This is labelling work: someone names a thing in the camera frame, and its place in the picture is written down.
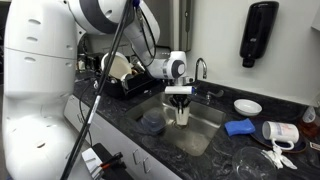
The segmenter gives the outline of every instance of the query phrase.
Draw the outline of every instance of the white cabinet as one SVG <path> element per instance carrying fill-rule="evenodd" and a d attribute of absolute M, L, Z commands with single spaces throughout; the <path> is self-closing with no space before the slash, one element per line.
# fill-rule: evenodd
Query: white cabinet
<path fill-rule="evenodd" d="M 320 31 L 320 6 L 316 13 L 316 16 L 313 19 L 312 27 Z"/>
<path fill-rule="evenodd" d="M 80 131 L 82 123 L 79 100 L 71 96 L 65 109 L 65 116 Z M 89 108 L 82 103 L 84 115 Z M 140 146 L 126 137 L 118 129 L 96 114 L 90 128 L 93 144 L 100 142 L 111 154 L 123 154 L 122 160 L 127 165 L 126 171 L 134 178 L 141 180 L 180 179 L 171 170 L 152 157 Z"/>

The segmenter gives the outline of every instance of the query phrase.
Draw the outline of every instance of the cup handle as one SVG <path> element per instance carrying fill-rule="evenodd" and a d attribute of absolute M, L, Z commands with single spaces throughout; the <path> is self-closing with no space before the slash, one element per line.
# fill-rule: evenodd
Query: cup handle
<path fill-rule="evenodd" d="M 287 143 L 290 144 L 290 147 L 287 147 L 287 148 L 279 146 L 279 145 L 276 143 L 276 139 L 275 139 L 275 138 L 272 138 L 271 142 L 272 142 L 272 144 L 273 144 L 274 146 L 278 146 L 278 147 L 280 147 L 282 150 L 290 151 L 291 149 L 294 148 L 294 144 L 293 144 L 292 141 L 287 141 Z"/>

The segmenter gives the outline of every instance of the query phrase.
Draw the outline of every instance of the sink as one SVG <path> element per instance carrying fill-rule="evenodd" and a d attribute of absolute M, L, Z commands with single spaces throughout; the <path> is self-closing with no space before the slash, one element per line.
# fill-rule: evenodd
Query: sink
<path fill-rule="evenodd" d="M 175 125 L 175 108 L 169 102 L 170 96 L 159 93 L 127 111 L 126 116 L 138 121 L 151 108 L 159 108 L 164 114 L 166 127 L 158 136 L 192 156 L 202 155 L 225 120 L 225 113 L 191 101 L 188 125 L 180 127 Z"/>

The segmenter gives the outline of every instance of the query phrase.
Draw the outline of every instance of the white mug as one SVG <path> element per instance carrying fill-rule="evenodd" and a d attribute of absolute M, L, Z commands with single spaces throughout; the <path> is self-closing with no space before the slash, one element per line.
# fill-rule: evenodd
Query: white mug
<path fill-rule="evenodd" d="M 262 125 L 263 137 L 271 140 L 274 146 L 278 146 L 283 150 L 291 150 L 294 148 L 294 143 L 299 140 L 298 128 L 293 124 L 277 123 L 266 121 Z M 285 148 L 279 146 L 276 141 L 290 144 L 290 147 Z"/>

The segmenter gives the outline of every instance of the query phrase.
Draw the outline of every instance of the marble countertop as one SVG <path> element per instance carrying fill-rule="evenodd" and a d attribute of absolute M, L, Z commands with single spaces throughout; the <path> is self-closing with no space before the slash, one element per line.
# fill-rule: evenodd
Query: marble countertop
<path fill-rule="evenodd" d="M 88 75 L 86 74 L 77 74 L 78 80 L 87 77 Z M 89 81 L 75 83 L 74 95 L 79 98 L 85 87 L 89 84 Z M 198 94 L 192 95 L 192 100 L 225 112 L 227 114 L 227 121 L 245 119 L 233 108 L 233 102 L 241 98 L 251 99 L 262 105 L 264 110 L 257 118 L 261 117 L 274 121 L 295 123 L 306 109 L 306 106 L 300 104 L 205 82 L 195 84 L 195 86 L 198 89 Z M 270 150 L 259 144 L 250 135 L 229 137 L 224 129 L 224 125 L 219 128 L 205 152 L 197 157 L 187 154 L 157 136 L 139 133 L 135 128 L 135 122 L 129 120 L 125 116 L 125 112 L 161 92 L 163 89 L 164 86 L 160 84 L 148 92 L 139 94 L 129 100 L 114 99 L 103 93 L 97 112 L 182 179 L 235 179 L 232 169 L 232 156 L 235 152 L 247 146 Z M 210 102 L 204 98 L 205 92 L 208 90 L 215 92 L 220 89 L 223 89 L 225 92 L 223 97 L 214 98 Z M 87 105 L 91 105 L 94 97 L 95 89 L 90 87 L 82 97 L 82 101 Z M 312 141 L 320 143 L 320 137 Z M 277 170 L 278 179 L 318 179 L 320 177 L 319 151 L 311 149 L 308 145 L 307 149 L 302 153 L 284 153 L 284 155 L 298 167 L 298 170 L 292 170 L 287 167 L 279 169 Z"/>

